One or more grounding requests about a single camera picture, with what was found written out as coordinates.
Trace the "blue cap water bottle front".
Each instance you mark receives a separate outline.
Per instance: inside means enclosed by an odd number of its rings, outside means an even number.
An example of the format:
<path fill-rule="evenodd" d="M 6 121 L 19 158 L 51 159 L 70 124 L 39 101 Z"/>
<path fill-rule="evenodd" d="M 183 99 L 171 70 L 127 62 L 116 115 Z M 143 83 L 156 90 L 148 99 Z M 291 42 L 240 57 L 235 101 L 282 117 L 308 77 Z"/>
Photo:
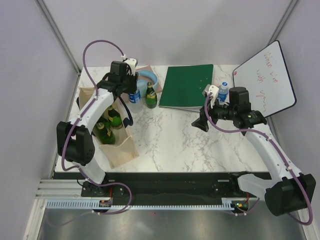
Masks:
<path fill-rule="evenodd" d="M 132 104 L 137 104 L 141 101 L 141 93 L 139 89 L 135 93 L 128 94 L 128 100 Z"/>

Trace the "blue cap water bottle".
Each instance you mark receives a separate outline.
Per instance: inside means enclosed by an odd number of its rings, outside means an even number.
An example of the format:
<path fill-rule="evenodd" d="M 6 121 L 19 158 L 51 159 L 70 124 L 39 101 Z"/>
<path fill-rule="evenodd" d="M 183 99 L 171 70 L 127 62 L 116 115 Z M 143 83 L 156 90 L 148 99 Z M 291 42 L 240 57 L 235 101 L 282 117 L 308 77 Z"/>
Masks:
<path fill-rule="evenodd" d="M 128 94 L 128 100 L 132 104 L 137 104 L 141 101 L 141 93 L 139 89 L 135 93 Z"/>
<path fill-rule="evenodd" d="M 223 82 L 219 87 L 218 87 L 218 96 L 217 99 L 220 103 L 224 103 L 227 99 L 227 96 L 229 94 L 229 85 L 227 82 Z"/>

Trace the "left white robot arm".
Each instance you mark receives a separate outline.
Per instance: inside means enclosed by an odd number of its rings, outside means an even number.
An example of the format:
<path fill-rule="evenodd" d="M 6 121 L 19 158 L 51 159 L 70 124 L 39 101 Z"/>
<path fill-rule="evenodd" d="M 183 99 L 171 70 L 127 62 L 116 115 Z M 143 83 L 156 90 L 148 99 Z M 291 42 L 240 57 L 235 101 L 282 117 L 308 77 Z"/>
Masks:
<path fill-rule="evenodd" d="M 104 181 L 105 171 L 94 159 L 92 131 L 101 115 L 121 94 L 136 92 L 137 65 L 138 61 L 134 58 L 113 61 L 107 78 L 97 83 L 91 98 L 77 116 L 68 122 L 59 122 L 56 127 L 57 150 L 63 170 L 79 169 L 93 183 L 92 191 L 99 197 L 109 193 L 110 185 Z"/>

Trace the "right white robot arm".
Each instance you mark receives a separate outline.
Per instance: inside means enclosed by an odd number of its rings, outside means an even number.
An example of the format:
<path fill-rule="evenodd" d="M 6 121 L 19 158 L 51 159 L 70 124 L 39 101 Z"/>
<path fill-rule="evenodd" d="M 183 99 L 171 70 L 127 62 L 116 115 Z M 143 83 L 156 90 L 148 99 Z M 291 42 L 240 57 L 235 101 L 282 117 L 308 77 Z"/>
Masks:
<path fill-rule="evenodd" d="M 255 148 L 270 174 L 270 179 L 262 179 L 252 173 L 240 173 L 229 184 L 229 191 L 235 197 L 245 192 L 256 196 L 266 203 L 274 216 L 290 215 L 294 211 L 307 209 L 310 225 L 313 218 L 311 207 L 316 180 L 311 174 L 302 171 L 288 158 L 274 139 L 266 118 L 258 110 L 252 110 L 249 92 L 245 87 L 232 87 L 229 102 L 221 104 L 218 100 L 219 89 L 207 85 L 203 91 L 205 102 L 200 109 L 199 118 L 191 125 L 208 132 L 209 125 L 224 133 L 231 130 L 217 126 L 219 120 L 231 121 L 234 133 L 241 133 Z"/>

